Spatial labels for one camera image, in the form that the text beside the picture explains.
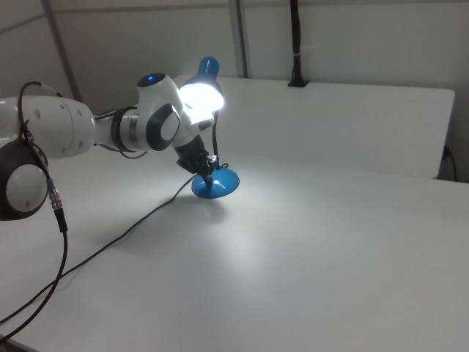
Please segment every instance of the white robotic arm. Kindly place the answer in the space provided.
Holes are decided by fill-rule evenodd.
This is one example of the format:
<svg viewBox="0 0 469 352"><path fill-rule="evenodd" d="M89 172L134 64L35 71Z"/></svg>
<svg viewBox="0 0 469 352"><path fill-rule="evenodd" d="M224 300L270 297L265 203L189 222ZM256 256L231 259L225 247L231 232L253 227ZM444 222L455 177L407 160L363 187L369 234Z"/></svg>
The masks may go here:
<svg viewBox="0 0 469 352"><path fill-rule="evenodd" d="M122 152L160 151L172 145L179 156L177 163L210 184L215 165L199 133L214 123L212 114L198 111L197 119L191 119L195 111L181 101L175 83L164 73L141 78L137 90L139 102L135 107L102 117L94 116L85 104L75 100L25 96L23 116L34 143L47 158L78 155L94 144ZM31 151L22 145L20 127L18 99L1 99L0 220L34 214L47 195L45 175Z"/></svg>

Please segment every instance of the white table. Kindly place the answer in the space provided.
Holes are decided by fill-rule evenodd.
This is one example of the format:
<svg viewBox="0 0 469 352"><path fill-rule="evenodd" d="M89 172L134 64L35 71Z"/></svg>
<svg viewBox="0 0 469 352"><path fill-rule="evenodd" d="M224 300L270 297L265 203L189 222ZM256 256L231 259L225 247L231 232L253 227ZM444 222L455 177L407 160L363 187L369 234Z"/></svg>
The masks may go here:
<svg viewBox="0 0 469 352"><path fill-rule="evenodd" d="M51 352L469 349L468 185L222 158L236 192L184 190L65 280L16 340ZM188 178L175 161L172 150L55 161L67 267L171 197ZM0 233L3 317L52 280L62 239L48 206Z"/></svg>

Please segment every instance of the cable connector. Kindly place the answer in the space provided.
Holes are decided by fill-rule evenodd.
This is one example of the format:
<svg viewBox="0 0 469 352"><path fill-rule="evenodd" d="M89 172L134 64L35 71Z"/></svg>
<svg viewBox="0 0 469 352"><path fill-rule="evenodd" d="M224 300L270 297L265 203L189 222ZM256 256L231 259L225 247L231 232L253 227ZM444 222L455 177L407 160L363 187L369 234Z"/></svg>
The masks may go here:
<svg viewBox="0 0 469 352"><path fill-rule="evenodd" d="M60 199L60 194L59 191L57 191L57 188L53 188L49 191L49 199L51 200L53 213L56 216L60 232L67 232L68 227L67 222L65 221L64 208L62 207L62 200Z"/></svg>
<svg viewBox="0 0 469 352"><path fill-rule="evenodd" d="M51 200L52 209L62 209L62 200L60 199L59 191L57 188L53 188L49 191L49 199Z"/></svg>

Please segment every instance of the lamp base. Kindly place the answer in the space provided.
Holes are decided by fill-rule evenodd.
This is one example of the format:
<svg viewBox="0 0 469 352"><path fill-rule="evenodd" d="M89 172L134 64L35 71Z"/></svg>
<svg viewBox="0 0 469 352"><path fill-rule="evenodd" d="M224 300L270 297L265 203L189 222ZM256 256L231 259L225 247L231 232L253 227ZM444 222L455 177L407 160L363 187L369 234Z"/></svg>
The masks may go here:
<svg viewBox="0 0 469 352"><path fill-rule="evenodd" d="M232 193L240 185L240 178L230 169L213 170L212 180L212 185L207 186L204 179L197 176L192 181L192 192L201 198L220 198Z"/></svg>

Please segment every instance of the lamp cable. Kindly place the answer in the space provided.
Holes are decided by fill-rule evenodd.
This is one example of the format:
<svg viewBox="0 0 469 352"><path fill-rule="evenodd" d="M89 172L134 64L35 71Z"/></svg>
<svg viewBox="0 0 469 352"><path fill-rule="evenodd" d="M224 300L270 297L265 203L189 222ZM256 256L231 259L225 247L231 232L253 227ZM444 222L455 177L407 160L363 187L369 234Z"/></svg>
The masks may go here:
<svg viewBox="0 0 469 352"><path fill-rule="evenodd" d="M26 302L21 308L17 309L15 312L13 312L12 314L10 314L9 316L7 316L6 318L0 320L0 325L3 324L3 323L6 323L8 320L12 319L13 317L15 317L17 314L19 314L20 312L22 312L23 310L25 310L25 308L27 308L28 306L30 306L32 303L34 303L50 286L54 286L54 289L56 287L56 283L59 282L60 279L63 279L64 277L66 277L68 274L72 273L73 271L75 271L76 269L80 268L81 266L87 264L91 259L93 259L94 257L96 257L97 255L99 255L101 252L105 251L108 247L112 246L114 243L116 243L117 241L119 240L122 240L130 231L132 231L134 228L136 228L137 226L140 225L140 223L142 223L144 220L148 219L153 213L155 213L156 211L160 210L161 208L167 206L168 204L172 203L176 197L179 195L179 193L195 178L196 176L193 176L191 177L189 180L187 180L178 190L177 192L174 194L174 196L167 200L166 202L162 203L161 205L157 206L155 209L153 209L152 211L150 211L147 215L143 216L142 218L140 218L137 222L135 222L132 226L130 226L122 235L120 235L119 237L113 239L111 242L109 242L108 244L106 244L104 247L102 247L101 249L99 249L98 251L96 251L94 254L90 255L89 257L87 257L85 260L83 260L82 262L80 262L79 264L75 265L73 268L69 269L68 271L62 273L60 272L60 275L58 275L58 279L57 280L54 280L53 282L51 282L49 285L45 286L41 291L39 291L33 298L31 298L28 302Z"/></svg>

